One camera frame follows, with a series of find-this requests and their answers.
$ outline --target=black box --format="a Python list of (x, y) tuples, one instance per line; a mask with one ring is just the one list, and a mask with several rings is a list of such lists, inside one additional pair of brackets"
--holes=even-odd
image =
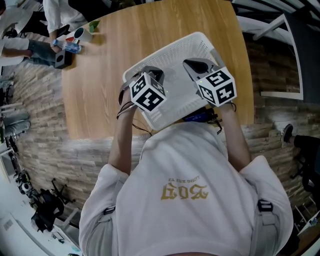
[(55, 68), (64, 69), (72, 64), (72, 53), (69, 51), (62, 50), (55, 55)]

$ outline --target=cup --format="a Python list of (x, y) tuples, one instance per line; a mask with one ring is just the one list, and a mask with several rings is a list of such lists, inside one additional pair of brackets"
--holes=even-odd
[(91, 42), (93, 35), (83, 27), (79, 27), (74, 33), (74, 39), (78, 39), (84, 42)]

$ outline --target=strap buckle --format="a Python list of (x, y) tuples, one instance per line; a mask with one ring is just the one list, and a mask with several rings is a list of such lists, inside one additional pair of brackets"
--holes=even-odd
[(260, 212), (272, 212), (274, 210), (274, 206), (271, 202), (260, 199), (258, 201), (258, 209)]
[(116, 209), (116, 206), (108, 207), (107, 209), (104, 210), (103, 215), (108, 215), (112, 214)]

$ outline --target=white plastic basket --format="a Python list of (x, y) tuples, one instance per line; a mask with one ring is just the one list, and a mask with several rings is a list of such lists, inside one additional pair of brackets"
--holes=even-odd
[(153, 130), (159, 131), (208, 104), (196, 94), (197, 88), (184, 69), (183, 61), (204, 58), (217, 63), (211, 53), (213, 49), (203, 33), (195, 32), (157, 50), (123, 73), (122, 79), (126, 82), (145, 66), (163, 70), (166, 102), (152, 113), (141, 111)]

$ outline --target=white shirt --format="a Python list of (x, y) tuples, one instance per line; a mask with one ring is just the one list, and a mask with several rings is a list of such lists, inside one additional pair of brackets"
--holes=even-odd
[[(88, 224), (112, 202), (118, 178), (105, 165), (80, 220), (80, 247), (86, 255)], [(172, 125), (146, 141), (141, 160), (116, 201), (119, 256), (166, 256), (199, 252), (248, 256), (257, 191), (277, 205), (280, 250), (293, 229), (287, 194), (263, 156), (237, 172), (213, 127), (203, 123)]]
[(73, 31), (87, 23), (85, 17), (68, 4), (68, 0), (43, 0), (43, 9), (49, 33), (67, 24)]
[(19, 57), (3, 57), (1, 56), (4, 48), (27, 50), (29, 46), (29, 39), (26, 38), (4, 38), (0, 39), (0, 67), (17, 65), (24, 60), (23, 56)]
[(27, 25), (28, 21), (32, 16), (32, 11), (8, 6), (4, 13), (0, 16), (0, 33), (4, 32), (4, 30), (9, 27), (13, 23), (17, 23), (14, 26), (14, 29), (19, 34), (21, 30)]

